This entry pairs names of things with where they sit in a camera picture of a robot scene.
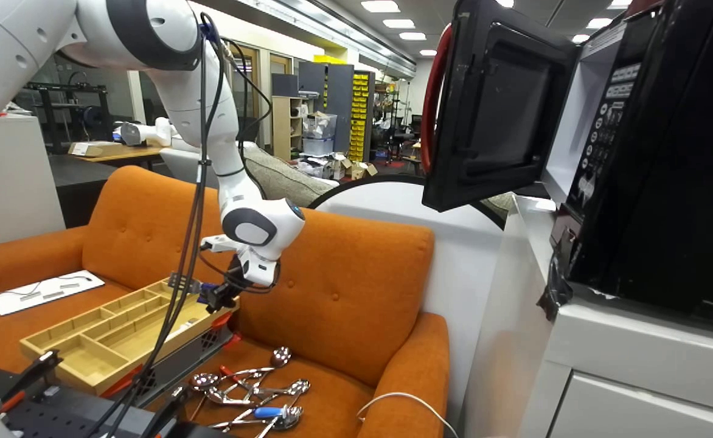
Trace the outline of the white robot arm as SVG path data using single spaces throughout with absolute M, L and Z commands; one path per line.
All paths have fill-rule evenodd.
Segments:
M 0 108 L 55 54 L 148 74 L 175 132 L 214 171 L 220 230 L 203 246 L 235 252 L 236 265 L 203 297 L 208 309 L 271 287 L 304 213 L 288 198 L 269 198 L 246 171 L 216 29 L 187 0 L 0 0 Z

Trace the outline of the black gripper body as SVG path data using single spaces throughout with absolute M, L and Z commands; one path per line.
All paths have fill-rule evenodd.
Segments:
M 205 282 L 201 287 L 198 302 L 210 310 L 220 310 L 224 307 L 235 307 L 236 297 L 252 289 L 254 282 L 246 279 L 242 273 L 229 273 L 222 282 Z

